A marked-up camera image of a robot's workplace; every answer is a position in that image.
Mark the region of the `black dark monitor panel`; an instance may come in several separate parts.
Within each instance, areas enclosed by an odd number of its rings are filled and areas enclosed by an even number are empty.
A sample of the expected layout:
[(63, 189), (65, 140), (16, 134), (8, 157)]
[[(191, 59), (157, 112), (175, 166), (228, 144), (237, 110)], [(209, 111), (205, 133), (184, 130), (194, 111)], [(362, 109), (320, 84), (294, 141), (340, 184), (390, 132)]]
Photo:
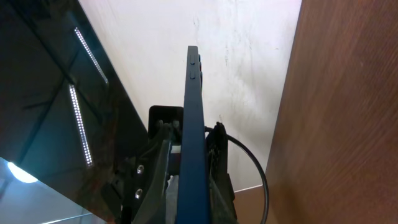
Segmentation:
[(116, 218), (101, 189), (147, 142), (147, 130), (79, 1), (1, 1), (1, 157), (34, 176), (32, 191), (1, 169), (1, 222), (67, 211)]

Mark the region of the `blue Galaxy smartphone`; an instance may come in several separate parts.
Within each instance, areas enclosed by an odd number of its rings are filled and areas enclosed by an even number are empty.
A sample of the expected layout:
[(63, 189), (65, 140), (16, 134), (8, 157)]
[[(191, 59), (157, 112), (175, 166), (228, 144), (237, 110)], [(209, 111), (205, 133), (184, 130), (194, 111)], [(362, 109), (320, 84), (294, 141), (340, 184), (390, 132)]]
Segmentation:
[(203, 116), (201, 62), (197, 46), (187, 49), (177, 224), (210, 223), (208, 158)]

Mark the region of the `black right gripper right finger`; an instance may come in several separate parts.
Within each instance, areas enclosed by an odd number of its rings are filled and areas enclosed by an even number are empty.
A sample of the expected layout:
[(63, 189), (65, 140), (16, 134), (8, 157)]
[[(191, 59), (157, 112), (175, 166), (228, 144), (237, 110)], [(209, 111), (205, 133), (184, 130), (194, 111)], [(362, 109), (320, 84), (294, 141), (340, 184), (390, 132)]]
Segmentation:
[(206, 127), (206, 148), (210, 180), (212, 223), (237, 223), (234, 190), (228, 174), (228, 137), (225, 127), (217, 122)]

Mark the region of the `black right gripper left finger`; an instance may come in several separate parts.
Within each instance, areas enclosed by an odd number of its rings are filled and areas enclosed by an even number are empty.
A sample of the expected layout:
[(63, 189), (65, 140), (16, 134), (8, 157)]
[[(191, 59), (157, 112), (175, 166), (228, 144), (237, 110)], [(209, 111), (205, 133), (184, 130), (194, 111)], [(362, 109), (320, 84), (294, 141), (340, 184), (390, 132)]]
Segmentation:
[(166, 188), (171, 140), (163, 140), (151, 185), (132, 224), (165, 224)]

